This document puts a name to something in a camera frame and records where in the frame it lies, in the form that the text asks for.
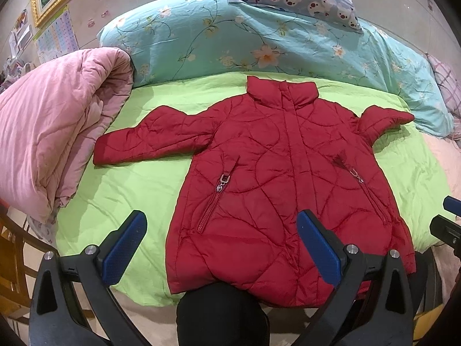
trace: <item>jacket pocket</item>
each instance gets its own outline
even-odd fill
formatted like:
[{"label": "jacket pocket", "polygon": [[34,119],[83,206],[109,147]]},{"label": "jacket pocket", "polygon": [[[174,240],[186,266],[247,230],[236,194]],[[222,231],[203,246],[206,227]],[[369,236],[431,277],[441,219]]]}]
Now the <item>jacket pocket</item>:
[{"label": "jacket pocket", "polygon": [[223,195],[224,190],[227,188],[228,183],[231,179],[232,171],[234,170],[235,166],[237,165],[238,157],[236,159],[229,159],[225,160],[224,162],[224,173],[221,175],[220,180],[216,186],[214,191],[213,198],[208,203],[207,207],[205,208],[204,213],[199,219],[199,223],[197,225],[197,233],[202,234],[210,220],[211,216],[213,215],[213,211],[215,210],[216,206],[218,205],[221,196]]},{"label": "jacket pocket", "polygon": [[366,197],[370,201],[370,204],[372,205],[376,214],[382,220],[383,224],[384,225],[388,224],[389,216],[388,216],[386,207],[381,203],[378,197],[375,194],[373,194],[373,192],[367,187],[365,181],[360,176],[360,174],[354,169],[354,167],[346,164],[344,161],[342,161],[341,163],[343,164],[344,168],[347,171],[349,171],[349,173],[352,174],[352,176],[357,180],[357,182],[359,183],[360,187],[363,190],[363,193],[366,195]]}]

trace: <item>front zipper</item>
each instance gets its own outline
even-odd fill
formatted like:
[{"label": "front zipper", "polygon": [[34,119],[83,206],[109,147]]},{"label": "front zipper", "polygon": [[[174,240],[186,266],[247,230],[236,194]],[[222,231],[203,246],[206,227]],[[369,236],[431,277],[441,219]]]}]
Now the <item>front zipper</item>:
[{"label": "front zipper", "polygon": [[203,216],[200,218],[199,225],[197,226],[197,233],[203,233],[203,230],[205,229],[205,226],[207,226],[211,214],[218,205],[218,201],[220,200],[221,194],[223,193],[224,188],[226,187],[230,178],[230,175],[223,174],[221,176],[220,183],[216,186],[216,191],[214,193],[213,199],[211,200],[211,203],[207,206],[207,209],[205,210]]},{"label": "front zipper", "polygon": [[359,175],[359,173],[357,173],[357,171],[354,168],[347,168],[346,167],[346,170],[348,170],[349,173],[352,174],[357,179],[357,181],[359,182],[360,187],[362,188],[362,190],[365,193],[366,197],[370,201],[374,211],[378,214],[378,216],[383,221],[383,223],[387,224],[388,223],[388,218],[386,217],[386,211],[382,209],[380,201],[375,199],[376,196],[367,188],[363,178]]}]

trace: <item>plaid fabric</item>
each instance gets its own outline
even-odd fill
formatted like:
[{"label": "plaid fabric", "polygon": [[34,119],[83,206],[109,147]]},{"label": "plaid fabric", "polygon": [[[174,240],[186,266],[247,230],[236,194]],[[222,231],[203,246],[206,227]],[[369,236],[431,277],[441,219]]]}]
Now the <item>plaid fabric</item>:
[{"label": "plaid fabric", "polygon": [[437,60],[429,53],[426,56],[434,71],[435,81],[440,88],[443,101],[454,117],[455,128],[449,137],[457,141],[461,148],[461,87],[450,66]]}]

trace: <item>puffer jacket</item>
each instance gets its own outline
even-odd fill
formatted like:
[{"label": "puffer jacket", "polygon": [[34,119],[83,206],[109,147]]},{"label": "puffer jacket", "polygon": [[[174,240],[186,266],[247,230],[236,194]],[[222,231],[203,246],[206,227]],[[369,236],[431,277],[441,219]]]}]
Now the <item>puffer jacket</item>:
[{"label": "puffer jacket", "polygon": [[276,306],[322,305],[332,286],[296,232],[304,209],[365,253],[397,249],[414,272],[409,230],[372,150],[413,115],[371,106],[358,118],[318,96],[313,82],[250,76],[246,94],[202,113],[160,106],[98,139],[95,165],[194,153],[167,236],[172,293],[220,280]]}]

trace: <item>pink pillow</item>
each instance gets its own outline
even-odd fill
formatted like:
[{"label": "pink pillow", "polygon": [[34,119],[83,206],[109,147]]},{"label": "pink pillow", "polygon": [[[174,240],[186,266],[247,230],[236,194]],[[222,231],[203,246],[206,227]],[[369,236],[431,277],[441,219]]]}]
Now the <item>pink pillow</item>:
[{"label": "pink pillow", "polygon": [[447,64],[440,62],[429,53],[426,55],[448,111],[455,117],[461,118],[461,89],[455,74]]}]

